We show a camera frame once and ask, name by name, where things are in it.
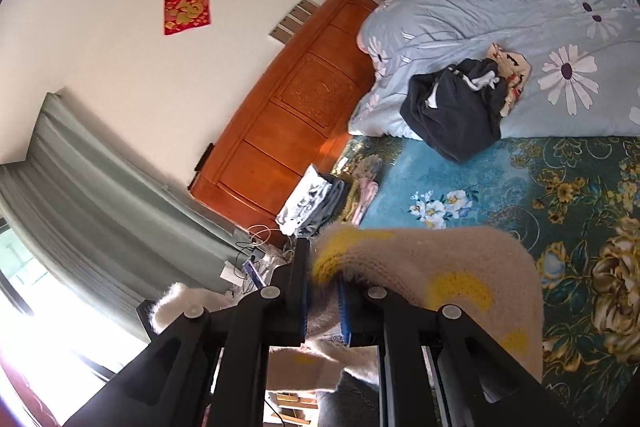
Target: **wooden headboard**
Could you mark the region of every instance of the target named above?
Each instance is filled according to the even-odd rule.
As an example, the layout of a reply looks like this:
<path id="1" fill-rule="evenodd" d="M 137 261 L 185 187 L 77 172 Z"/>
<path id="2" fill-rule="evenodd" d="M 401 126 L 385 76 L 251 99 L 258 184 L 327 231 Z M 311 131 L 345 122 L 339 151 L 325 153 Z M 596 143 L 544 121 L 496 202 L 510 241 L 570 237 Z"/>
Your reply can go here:
<path id="1" fill-rule="evenodd" d="M 356 45 L 373 0 L 327 0 L 244 99 L 202 162 L 191 195 L 241 228 L 277 229 L 276 214 L 307 166 L 331 170 L 347 122 L 371 88 L 369 55 Z M 281 246 L 279 232 L 271 243 Z"/>

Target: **beige sweater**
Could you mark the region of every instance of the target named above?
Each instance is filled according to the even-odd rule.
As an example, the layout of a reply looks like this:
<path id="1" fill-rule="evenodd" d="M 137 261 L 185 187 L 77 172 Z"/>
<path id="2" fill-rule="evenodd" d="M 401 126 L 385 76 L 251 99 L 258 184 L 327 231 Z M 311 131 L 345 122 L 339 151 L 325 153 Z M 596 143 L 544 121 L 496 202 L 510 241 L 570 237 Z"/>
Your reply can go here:
<path id="1" fill-rule="evenodd" d="M 532 258 L 515 239 L 485 227 L 361 230 L 334 225 L 314 242 L 314 298 L 306 349 L 271 354 L 269 390 L 332 389 L 341 369 L 377 381 L 376 348 L 351 349 L 338 340 L 334 281 L 339 273 L 348 280 L 385 286 L 428 309 L 457 304 L 533 377 L 542 379 L 542 289 Z M 194 297 L 203 295 L 191 296 L 185 290 L 159 302 L 156 330 L 164 329 L 180 309 L 188 309 Z M 201 305 L 210 311 L 222 307 L 219 297 L 210 297 L 210 305 Z M 167 308 L 172 313 L 165 313 Z"/>

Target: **purple flower center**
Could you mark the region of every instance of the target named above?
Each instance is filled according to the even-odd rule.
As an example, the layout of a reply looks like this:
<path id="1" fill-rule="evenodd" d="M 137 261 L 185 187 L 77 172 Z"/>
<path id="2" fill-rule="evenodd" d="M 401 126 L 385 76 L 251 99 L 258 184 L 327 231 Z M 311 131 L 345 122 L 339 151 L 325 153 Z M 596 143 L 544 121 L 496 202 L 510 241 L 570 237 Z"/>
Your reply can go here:
<path id="1" fill-rule="evenodd" d="M 562 76 L 564 76 L 567 80 L 569 80 L 572 74 L 574 74 L 574 70 L 572 70 L 571 64 L 569 63 L 563 64 L 560 68 L 560 72 L 562 73 Z"/>

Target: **curtain fold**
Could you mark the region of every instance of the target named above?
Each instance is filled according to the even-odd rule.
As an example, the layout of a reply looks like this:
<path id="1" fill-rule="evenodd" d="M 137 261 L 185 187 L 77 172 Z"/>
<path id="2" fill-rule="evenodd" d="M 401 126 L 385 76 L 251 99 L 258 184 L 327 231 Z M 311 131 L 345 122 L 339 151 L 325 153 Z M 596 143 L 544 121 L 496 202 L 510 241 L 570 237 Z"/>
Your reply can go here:
<path id="1" fill-rule="evenodd" d="M 135 307 L 174 282 L 223 292 L 239 240 L 94 136 L 49 93 L 26 160 L 0 166 L 0 208 L 57 279 L 145 338 Z"/>

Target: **floral blanket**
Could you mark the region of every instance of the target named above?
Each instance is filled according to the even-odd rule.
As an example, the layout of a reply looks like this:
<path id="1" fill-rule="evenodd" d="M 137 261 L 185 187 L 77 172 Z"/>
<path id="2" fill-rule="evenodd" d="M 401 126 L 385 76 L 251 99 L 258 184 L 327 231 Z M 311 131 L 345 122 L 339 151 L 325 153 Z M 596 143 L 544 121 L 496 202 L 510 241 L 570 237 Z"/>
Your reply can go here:
<path id="1" fill-rule="evenodd" d="M 639 30 L 636 0 L 386 0 L 358 35 L 377 74 L 350 132 L 417 139 L 399 112 L 409 79 L 497 42 L 532 67 L 503 137 L 636 135 Z"/>
<path id="2" fill-rule="evenodd" d="M 545 298 L 543 385 L 597 425 L 640 362 L 640 139 L 503 139 L 470 162 L 358 137 L 385 161 L 362 227 L 486 224 L 529 250 Z"/>

